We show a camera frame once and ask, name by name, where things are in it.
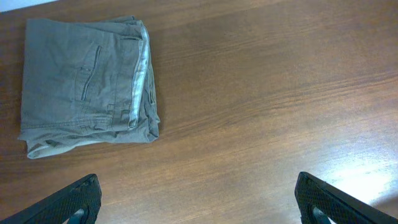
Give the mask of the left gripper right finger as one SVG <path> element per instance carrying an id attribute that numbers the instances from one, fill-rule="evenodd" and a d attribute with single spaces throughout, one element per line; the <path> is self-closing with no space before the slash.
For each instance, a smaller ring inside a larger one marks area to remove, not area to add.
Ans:
<path id="1" fill-rule="evenodd" d="M 299 173 L 294 193 L 303 224 L 397 224 L 396 218 L 308 172 Z"/>

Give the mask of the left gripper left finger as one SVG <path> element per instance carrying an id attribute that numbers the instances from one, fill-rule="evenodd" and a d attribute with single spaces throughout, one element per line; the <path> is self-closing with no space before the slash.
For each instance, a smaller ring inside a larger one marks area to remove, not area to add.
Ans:
<path id="1" fill-rule="evenodd" d="M 101 187 L 96 174 L 88 174 L 1 223 L 94 224 L 101 207 Z"/>

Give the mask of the grey shorts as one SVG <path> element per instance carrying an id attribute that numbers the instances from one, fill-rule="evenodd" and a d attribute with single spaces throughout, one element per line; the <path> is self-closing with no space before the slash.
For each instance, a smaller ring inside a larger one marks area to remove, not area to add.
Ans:
<path id="1" fill-rule="evenodd" d="M 159 137 L 149 34 L 133 17 L 30 19 L 21 135 L 28 148 Z"/>

